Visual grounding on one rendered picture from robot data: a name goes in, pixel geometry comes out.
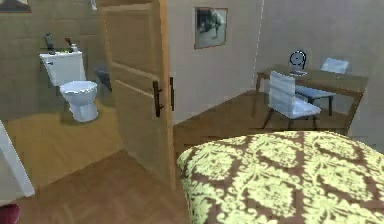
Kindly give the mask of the wooden room door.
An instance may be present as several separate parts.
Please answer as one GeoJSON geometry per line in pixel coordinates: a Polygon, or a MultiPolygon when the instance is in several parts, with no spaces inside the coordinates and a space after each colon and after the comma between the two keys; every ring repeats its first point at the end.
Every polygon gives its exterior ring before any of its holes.
{"type": "Polygon", "coordinates": [[[123,148],[176,187],[166,0],[97,0],[123,148]],[[163,91],[155,115],[152,82],[163,91]]]}

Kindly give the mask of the framed grey picture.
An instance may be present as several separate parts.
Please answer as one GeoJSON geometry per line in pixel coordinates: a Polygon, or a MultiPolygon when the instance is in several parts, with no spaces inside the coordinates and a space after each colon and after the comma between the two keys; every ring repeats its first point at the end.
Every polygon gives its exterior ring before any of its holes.
{"type": "Polygon", "coordinates": [[[226,42],[227,8],[195,8],[195,49],[222,46],[226,42]]]}

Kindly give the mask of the dark toilet paper holder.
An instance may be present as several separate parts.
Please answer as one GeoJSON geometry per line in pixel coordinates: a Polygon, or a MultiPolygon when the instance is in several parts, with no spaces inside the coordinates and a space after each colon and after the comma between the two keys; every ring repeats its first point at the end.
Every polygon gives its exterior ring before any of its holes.
{"type": "Polygon", "coordinates": [[[99,78],[100,82],[105,85],[109,90],[112,90],[110,75],[107,69],[107,66],[104,64],[96,65],[94,67],[96,76],[99,78]]]}

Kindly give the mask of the white chair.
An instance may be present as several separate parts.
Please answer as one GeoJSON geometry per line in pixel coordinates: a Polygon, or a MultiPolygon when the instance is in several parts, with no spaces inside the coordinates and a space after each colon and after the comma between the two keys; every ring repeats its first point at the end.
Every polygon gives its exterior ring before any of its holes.
{"type": "Polygon", "coordinates": [[[292,129],[293,121],[304,117],[312,118],[312,127],[318,129],[317,116],[321,108],[296,97],[296,82],[293,77],[277,71],[270,73],[270,89],[268,94],[269,111],[262,128],[265,129],[274,112],[278,112],[288,120],[287,128],[292,129]]]}
{"type": "MultiPolygon", "coordinates": [[[[326,72],[333,72],[339,74],[345,74],[349,67],[348,60],[339,60],[334,58],[326,58],[322,64],[321,70],[326,72]]],[[[304,87],[304,86],[296,86],[296,93],[305,97],[307,102],[312,104],[317,99],[327,98],[328,99],[328,114],[333,114],[333,99],[335,93],[327,92],[324,90],[304,87]]]]}

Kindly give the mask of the brown yellow patterned bed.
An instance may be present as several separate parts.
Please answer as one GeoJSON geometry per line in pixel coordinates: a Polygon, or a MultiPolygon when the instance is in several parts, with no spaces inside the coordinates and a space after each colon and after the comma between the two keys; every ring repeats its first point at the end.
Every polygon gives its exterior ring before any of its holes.
{"type": "Polygon", "coordinates": [[[334,132],[214,140],[177,165],[191,224],[384,224],[384,155],[334,132]]]}

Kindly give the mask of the round black desk clock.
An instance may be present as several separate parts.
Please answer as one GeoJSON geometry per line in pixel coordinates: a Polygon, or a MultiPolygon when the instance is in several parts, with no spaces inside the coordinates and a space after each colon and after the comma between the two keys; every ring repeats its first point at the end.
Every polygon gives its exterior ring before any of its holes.
{"type": "Polygon", "coordinates": [[[304,71],[306,63],[306,54],[301,50],[293,52],[289,58],[289,66],[292,74],[295,75],[306,75],[304,71]]]}

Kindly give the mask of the white toilet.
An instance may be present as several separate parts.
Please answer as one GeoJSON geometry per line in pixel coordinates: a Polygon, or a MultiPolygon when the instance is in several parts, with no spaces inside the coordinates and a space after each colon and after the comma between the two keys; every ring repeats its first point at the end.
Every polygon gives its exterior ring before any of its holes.
{"type": "Polygon", "coordinates": [[[97,118],[95,99],[98,85],[85,75],[83,54],[77,52],[40,53],[39,57],[53,86],[69,104],[73,119],[89,122],[97,118]]]}

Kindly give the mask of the wooden desk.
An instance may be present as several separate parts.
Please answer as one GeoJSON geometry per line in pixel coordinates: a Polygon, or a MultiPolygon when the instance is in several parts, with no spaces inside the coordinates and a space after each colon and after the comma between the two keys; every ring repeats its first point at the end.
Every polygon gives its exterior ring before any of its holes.
{"type": "Polygon", "coordinates": [[[343,134],[347,135],[361,99],[368,84],[368,78],[356,75],[343,75],[315,69],[305,69],[306,75],[294,76],[300,86],[333,92],[352,98],[352,103],[343,125],[343,134]]]}

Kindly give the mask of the dark spray bottle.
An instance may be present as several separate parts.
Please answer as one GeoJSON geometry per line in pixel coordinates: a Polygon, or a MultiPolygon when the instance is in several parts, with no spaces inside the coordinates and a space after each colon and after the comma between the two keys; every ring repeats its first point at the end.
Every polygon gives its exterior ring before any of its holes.
{"type": "Polygon", "coordinates": [[[50,33],[45,33],[44,34],[44,41],[45,41],[48,53],[50,55],[55,55],[56,52],[55,52],[55,48],[54,48],[52,37],[51,37],[50,33]]]}

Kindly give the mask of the dark framed picture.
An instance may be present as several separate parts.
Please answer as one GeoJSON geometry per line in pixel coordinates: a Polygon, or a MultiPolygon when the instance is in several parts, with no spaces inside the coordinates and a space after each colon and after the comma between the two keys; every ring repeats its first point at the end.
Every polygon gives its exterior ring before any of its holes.
{"type": "Polygon", "coordinates": [[[28,13],[30,11],[28,0],[0,0],[0,13],[28,13]]]}

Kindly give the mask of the dark red round object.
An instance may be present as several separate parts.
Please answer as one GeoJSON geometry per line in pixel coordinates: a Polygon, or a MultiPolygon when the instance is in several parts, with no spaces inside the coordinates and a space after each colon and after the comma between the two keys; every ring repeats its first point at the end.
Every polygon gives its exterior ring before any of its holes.
{"type": "Polygon", "coordinates": [[[20,213],[21,209],[17,204],[0,206],[0,224],[16,224],[20,213]]]}

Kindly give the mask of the white door frame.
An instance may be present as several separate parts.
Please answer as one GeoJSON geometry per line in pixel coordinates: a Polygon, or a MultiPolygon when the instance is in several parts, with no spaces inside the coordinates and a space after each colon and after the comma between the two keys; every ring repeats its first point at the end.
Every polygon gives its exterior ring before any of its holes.
{"type": "Polygon", "coordinates": [[[0,205],[34,194],[32,182],[0,120],[0,205]]]}

